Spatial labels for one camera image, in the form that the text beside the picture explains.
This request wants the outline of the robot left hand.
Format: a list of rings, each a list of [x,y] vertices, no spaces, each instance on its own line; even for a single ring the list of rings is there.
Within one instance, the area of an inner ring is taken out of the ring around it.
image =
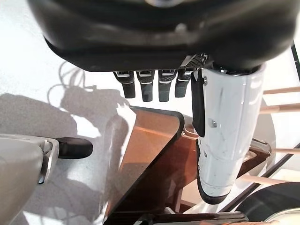
[[[198,189],[230,193],[250,147],[265,62],[292,43],[297,0],[30,0],[49,48],[90,72],[113,72],[133,96],[133,73],[165,85],[191,68]]]

